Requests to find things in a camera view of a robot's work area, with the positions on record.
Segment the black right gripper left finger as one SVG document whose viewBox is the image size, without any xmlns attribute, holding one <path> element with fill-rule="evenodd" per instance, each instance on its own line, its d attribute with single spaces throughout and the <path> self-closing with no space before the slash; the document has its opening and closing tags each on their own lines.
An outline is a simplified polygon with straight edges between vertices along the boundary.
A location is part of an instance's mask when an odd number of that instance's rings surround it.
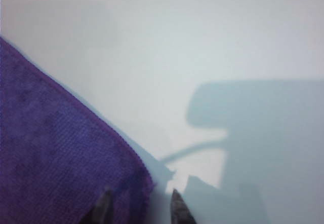
<svg viewBox="0 0 324 224">
<path fill-rule="evenodd" d="M 83 223 L 113 223 L 113 196 L 110 189 L 105 189 L 92 209 L 83 217 Z"/>
</svg>

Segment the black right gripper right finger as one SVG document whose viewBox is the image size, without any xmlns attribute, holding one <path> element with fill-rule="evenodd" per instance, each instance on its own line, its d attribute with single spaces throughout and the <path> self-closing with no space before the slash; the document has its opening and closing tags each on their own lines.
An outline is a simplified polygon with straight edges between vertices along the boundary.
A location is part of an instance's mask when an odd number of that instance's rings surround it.
<svg viewBox="0 0 324 224">
<path fill-rule="evenodd" d="M 180 193 L 173 189 L 171 196 L 171 224 L 196 224 Z"/>
</svg>

